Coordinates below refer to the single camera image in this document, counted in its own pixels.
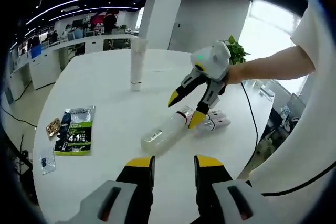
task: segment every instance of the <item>floor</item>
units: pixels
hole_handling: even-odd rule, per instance
[[[33,125],[37,125],[41,115],[44,103],[53,88],[53,84],[44,88],[34,90],[33,85],[30,84],[22,97],[10,105],[13,114],[22,120],[26,120]],[[33,153],[35,129],[26,123],[20,123],[23,128],[23,142],[22,150],[28,150],[30,155]],[[238,178],[248,180],[248,174],[251,170],[257,168],[265,159],[259,155],[254,155],[248,166],[242,171]]]

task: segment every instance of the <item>office desk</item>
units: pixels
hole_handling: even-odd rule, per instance
[[[131,50],[113,50],[75,57],[62,72],[42,110],[33,150],[35,189],[49,223],[68,220],[82,199],[106,180],[115,180],[127,161],[144,156],[140,137],[160,125],[184,105],[193,109],[203,96],[202,85],[168,108],[173,90],[190,73],[189,53],[149,49],[145,55],[140,92],[130,91]],[[259,136],[272,102],[247,89]],[[204,136],[193,130],[164,155],[156,157],[154,204],[149,223],[190,223],[198,217],[194,155],[218,158],[232,177],[244,169],[255,147],[256,132],[241,85],[230,85],[215,109],[223,110],[231,125]],[[92,149],[89,156],[55,156],[56,170],[42,175],[39,156],[54,147],[46,126],[61,119],[64,109],[95,105]]]
[[[57,43],[43,50],[41,55],[34,59],[29,57],[29,52],[25,53],[8,81],[14,100],[21,97],[30,81],[33,82],[34,89],[56,82],[61,71],[69,62],[68,47],[85,43],[85,52],[87,54],[103,51],[105,39],[132,38],[136,38],[136,36],[128,34],[92,36]]]

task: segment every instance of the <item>window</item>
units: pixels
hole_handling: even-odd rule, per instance
[[[136,21],[136,26],[135,28],[136,29],[139,29],[140,28],[140,25],[141,25],[141,20],[142,20],[142,15],[143,15],[143,10],[145,9],[145,7],[142,7],[139,11],[139,15],[138,15],[138,19]]]
[[[253,0],[239,43],[251,55],[246,60],[264,58],[294,46],[290,37],[301,18],[279,6]],[[276,80],[290,93],[300,94],[307,76],[294,80]]]

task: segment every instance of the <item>computer monitor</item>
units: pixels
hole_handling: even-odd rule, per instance
[[[87,31],[85,33],[85,37],[91,37],[91,36],[94,36],[95,35],[95,32],[94,31]]]
[[[78,27],[78,26],[83,26],[83,20],[82,19],[74,20],[72,22],[72,27]]]
[[[74,40],[75,39],[75,34],[74,33],[68,33],[68,41]]]

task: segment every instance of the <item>hand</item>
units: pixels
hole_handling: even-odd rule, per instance
[[[237,84],[243,81],[242,75],[243,63],[229,65],[229,71],[224,78],[225,85]]]

